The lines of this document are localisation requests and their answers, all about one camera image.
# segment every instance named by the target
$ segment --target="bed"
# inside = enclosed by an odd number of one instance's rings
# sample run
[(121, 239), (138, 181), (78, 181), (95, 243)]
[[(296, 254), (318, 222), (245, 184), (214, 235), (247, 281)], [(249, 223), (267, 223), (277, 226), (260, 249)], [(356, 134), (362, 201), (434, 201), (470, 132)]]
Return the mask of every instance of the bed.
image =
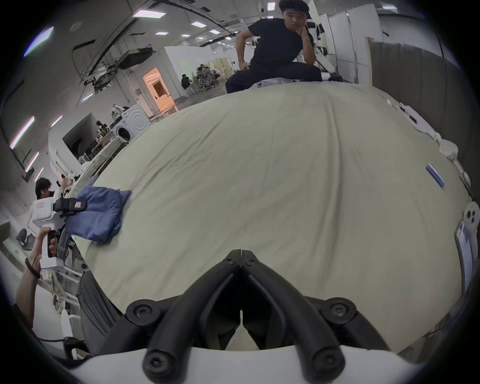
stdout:
[(304, 295), (352, 300), (403, 350), (461, 294), (454, 231), (469, 197), (438, 144), (387, 98), (280, 84), (154, 123), (95, 182), (132, 196), (119, 235), (104, 246), (77, 239), (82, 256), (125, 311), (180, 295), (248, 249)]

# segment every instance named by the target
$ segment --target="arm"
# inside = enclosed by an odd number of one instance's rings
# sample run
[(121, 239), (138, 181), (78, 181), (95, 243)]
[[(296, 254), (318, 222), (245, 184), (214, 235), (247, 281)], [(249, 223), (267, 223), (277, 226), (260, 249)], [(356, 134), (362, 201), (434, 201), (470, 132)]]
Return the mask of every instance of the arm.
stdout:
[(307, 31), (307, 27), (303, 26), (297, 33), (301, 36), (301, 40), (303, 43), (303, 57), (305, 58), (305, 62), (308, 65), (314, 65), (317, 57), (315, 56), (315, 51), (313, 50), (312, 41), (310, 40), (310, 35)]
[[(50, 232), (50, 228), (42, 228), (38, 232), (38, 236), (35, 239), (35, 244), (33, 245), (28, 261), (33, 269), (40, 273), (40, 259), (42, 258), (42, 242), (44, 237)], [(52, 239), (52, 243), (49, 246), (50, 251), (55, 254), (57, 253), (57, 240)], [(20, 312), (22, 313), (25, 325), (32, 329), (33, 327), (33, 317), (35, 312), (35, 291), (36, 284), (38, 279), (33, 275), (33, 273), (25, 266), (24, 274), (20, 280), (20, 284), (17, 288), (17, 298), (16, 304)]]
[(250, 37), (253, 37), (253, 33), (250, 32), (248, 28), (241, 31), (237, 35), (236, 48), (237, 48), (237, 56), (239, 59), (239, 66), (241, 71), (248, 71), (250, 69), (248, 67), (248, 64), (245, 62), (245, 40)]

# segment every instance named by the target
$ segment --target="white partition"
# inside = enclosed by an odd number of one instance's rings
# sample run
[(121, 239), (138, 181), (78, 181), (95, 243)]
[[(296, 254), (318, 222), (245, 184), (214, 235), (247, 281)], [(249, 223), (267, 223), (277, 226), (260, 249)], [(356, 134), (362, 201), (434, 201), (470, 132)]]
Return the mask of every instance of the white partition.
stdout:
[(355, 82), (355, 55), (353, 50), (352, 31), (345, 12), (329, 17), (335, 54), (338, 63), (338, 73), (345, 80)]
[(377, 10), (373, 4), (362, 5), (348, 10), (348, 18), (355, 41), (357, 63), (368, 65), (368, 53), (365, 37), (371, 37), (375, 41), (383, 41), (382, 28), (378, 19)]

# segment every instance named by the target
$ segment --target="hand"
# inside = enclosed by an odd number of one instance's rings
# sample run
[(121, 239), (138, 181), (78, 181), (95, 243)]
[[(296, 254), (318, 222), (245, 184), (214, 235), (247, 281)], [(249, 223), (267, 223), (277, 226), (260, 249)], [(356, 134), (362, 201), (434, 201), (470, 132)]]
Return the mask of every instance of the hand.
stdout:
[(297, 29), (297, 33), (302, 37), (308, 37), (308, 31), (307, 31), (307, 22), (303, 26), (301, 26), (299, 29)]
[(68, 178), (64, 177), (63, 180), (61, 181), (61, 191), (62, 193), (65, 192), (65, 189), (68, 186)]
[(239, 63), (239, 67), (240, 67), (241, 71), (249, 71), (250, 70), (250, 67), (248, 66), (248, 64), (246, 62)]
[[(51, 231), (50, 227), (43, 227), (40, 229), (35, 239), (35, 244), (33, 245), (32, 251), (30, 252), (30, 256), (28, 257), (28, 261), (37, 272), (40, 272), (40, 260), (42, 258), (43, 239), (45, 238), (46, 235), (48, 235), (50, 231)], [(57, 238), (53, 238), (50, 241), (50, 245), (48, 246), (48, 249), (50, 249), (50, 252), (52, 252), (52, 254), (56, 254), (57, 248), (58, 248)]]

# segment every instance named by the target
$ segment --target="blue towel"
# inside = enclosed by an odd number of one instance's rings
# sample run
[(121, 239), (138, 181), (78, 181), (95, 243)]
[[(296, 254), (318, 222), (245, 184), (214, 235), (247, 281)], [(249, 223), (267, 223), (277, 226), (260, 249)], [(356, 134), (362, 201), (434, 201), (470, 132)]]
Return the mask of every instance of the blue towel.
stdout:
[(132, 191), (83, 186), (77, 199), (86, 200), (87, 208), (70, 216), (65, 230), (100, 244), (107, 243), (120, 231), (123, 206), (131, 194)]

